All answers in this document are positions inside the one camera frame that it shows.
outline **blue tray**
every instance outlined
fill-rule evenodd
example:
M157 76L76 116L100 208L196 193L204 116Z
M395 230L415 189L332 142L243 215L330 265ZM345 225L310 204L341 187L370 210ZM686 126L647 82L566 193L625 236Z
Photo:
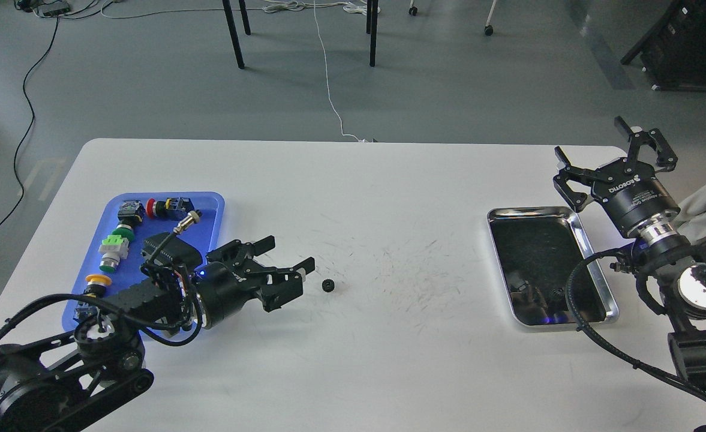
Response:
M78 272L78 277L73 284L72 293L80 295L86 289L86 276L89 274L103 274L100 271L100 244L107 237L115 225L119 223L116 218L119 205L124 200L140 200L145 204L148 199L166 200L168 197L188 197L193 203L196 210L201 211L201 221L186 232L180 235L180 238L191 244L194 248L201 252L202 256L208 251L216 248L219 238L222 218L224 216L224 199L216 192L153 192L153 193L136 193L136 194L120 194L106 205L103 216L100 218L100 223L92 238L89 249L86 251L86 257L83 259L81 270ZM144 262L140 251L145 238L148 238L156 233L171 232L173 227L177 226L177 221L163 221L159 219L150 219L147 216L142 219L142 224L134 228L134 240L128 244L128 257L121 260L115 273L108 274L112 279L112 284L108 287L106 296L114 295L120 290L136 284L146 276L139 271L139 266ZM78 325L74 319L76 312L76 302L68 301L65 306L65 312L62 314L62 328L65 331L72 331Z

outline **black table leg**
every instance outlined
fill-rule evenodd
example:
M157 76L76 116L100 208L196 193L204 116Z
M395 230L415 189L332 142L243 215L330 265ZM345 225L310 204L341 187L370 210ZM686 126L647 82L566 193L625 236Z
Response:
M371 35L371 2L366 0L366 34Z
M377 58L377 11L380 10L380 0L369 0L371 3L371 10L369 16L371 17L371 51L369 52L369 66L374 68L375 59Z
M238 43L238 33L235 31L235 20L233 19L233 10L230 7L230 0L222 0L224 8L224 17L227 19L227 29L230 30L230 40L233 41L233 51L235 51L235 61L238 62L238 68L243 69L244 57L241 54L241 44Z
M246 12L246 0L238 0L238 5L241 6L241 17L244 20L244 32L246 35L251 35L251 27L249 26L249 15Z

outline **stainless steel tray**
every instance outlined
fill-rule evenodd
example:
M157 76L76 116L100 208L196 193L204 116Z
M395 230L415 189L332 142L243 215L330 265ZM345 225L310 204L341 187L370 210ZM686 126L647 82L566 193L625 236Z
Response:
M487 220L515 319L528 328L574 328L564 285L576 263L593 254L577 214L567 207L495 208ZM575 280L577 306L590 322L616 320L619 309L597 262L588 273Z

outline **power strip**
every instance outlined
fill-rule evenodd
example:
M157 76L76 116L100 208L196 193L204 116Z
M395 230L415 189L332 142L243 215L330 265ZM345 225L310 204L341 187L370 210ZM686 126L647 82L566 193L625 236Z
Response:
M70 12L70 4L67 0L56 0L56 2L47 3L38 6L38 14L45 17L61 16Z

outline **robotiq logo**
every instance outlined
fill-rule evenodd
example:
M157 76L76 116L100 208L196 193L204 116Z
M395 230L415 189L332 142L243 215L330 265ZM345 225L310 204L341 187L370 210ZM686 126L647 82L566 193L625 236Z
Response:
M627 186L630 186L631 184L637 183L638 181L641 181L641 178L638 177L636 174L635 177L631 178L630 180L625 181L625 183L619 183L614 188L609 188L608 193L613 194L616 191L621 191L624 188L627 188Z

